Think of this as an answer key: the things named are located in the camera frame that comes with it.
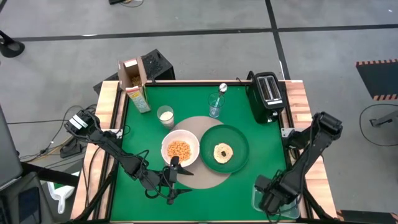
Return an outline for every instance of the white bowl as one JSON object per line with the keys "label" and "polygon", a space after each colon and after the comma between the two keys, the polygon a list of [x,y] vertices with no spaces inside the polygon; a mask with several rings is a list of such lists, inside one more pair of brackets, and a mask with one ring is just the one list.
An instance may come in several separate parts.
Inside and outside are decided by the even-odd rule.
{"label": "white bowl", "polygon": [[170,165],[170,156],[167,155],[167,147],[172,141],[185,141],[190,146],[191,157],[187,161],[181,162],[182,167],[191,165],[199,156],[199,141],[198,138],[187,130],[175,130],[170,132],[162,141],[162,157],[163,160]]}

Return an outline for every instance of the clear glass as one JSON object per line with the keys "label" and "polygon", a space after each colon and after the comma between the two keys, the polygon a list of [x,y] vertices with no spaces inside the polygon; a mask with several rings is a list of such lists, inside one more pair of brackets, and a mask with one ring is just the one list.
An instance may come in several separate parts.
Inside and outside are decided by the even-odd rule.
{"label": "clear glass", "polygon": [[171,106],[164,105],[157,109],[157,118],[166,128],[174,127],[174,110]]}
{"label": "clear glass", "polygon": [[209,115],[212,118],[218,118],[220,115],[221,107],[225,103],[224,96],[220,95],[219,93],[212,93],[208,97],[208,102],[209,102]]}

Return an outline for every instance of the bagel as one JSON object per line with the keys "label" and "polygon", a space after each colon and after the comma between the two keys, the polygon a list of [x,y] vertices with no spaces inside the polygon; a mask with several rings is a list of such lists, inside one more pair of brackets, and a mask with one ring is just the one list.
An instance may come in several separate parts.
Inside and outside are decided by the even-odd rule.
{"label": "bagel", "polygon": [[233,154],[231,146],[225,143],[220,143],[214,147],[214,159],[220,164],[227,163]]}

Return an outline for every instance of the green plate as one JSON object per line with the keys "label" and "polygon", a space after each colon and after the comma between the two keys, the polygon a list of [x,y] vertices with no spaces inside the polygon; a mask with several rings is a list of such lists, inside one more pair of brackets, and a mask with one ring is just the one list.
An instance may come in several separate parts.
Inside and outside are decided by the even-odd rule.
{"label": "green plate", "polygon": [[[234,154],[225,164],[219,164],[214,158],[214,147],[220,143],[231,146]],[[220,173],[236,172],[249,159],[249,143],[244,134],[230,125],[217,125],[205,132],[200,140],[200,156],[204,164]]]}

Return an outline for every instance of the clear plastic container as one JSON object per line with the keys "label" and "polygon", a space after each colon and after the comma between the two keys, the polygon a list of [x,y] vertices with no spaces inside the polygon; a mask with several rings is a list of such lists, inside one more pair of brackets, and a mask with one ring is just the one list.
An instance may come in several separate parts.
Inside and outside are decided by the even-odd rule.
{"label": "clear plastic container", "polygon": [[[261,201],[262,195],[263,195],[263,194],[262,194],[260,191],[256,190],[256,188],[253,187],[252,198],[251,198],[251,205],[252,205],[252,207],[253,207],[255,210],[257,210],[258,212],[263,212],[263,211],[258,207],[258,205],[259,205],[259,203],[260,203],[260,201]],[[296,204],[297,204],[297,199],[294,200],[292,203],[290,203],[290,204],[288,204],[288,205],[283,205],[283,206],[281,206],[281,207],[279,208],[279,210],[280,210],[280,211],[283,211],[283,210],[290,209],[290,208],[296,206]],[[296,208],[294,208],[294,209],[291,209],[291,210],[288,211],[288,212],[282,213],[281,215],[282,215],[283,217],[288,217],[288,218],[298,218],[298,217],[300,216],[300,211],[299,211],[299,208],[296,207]]]}

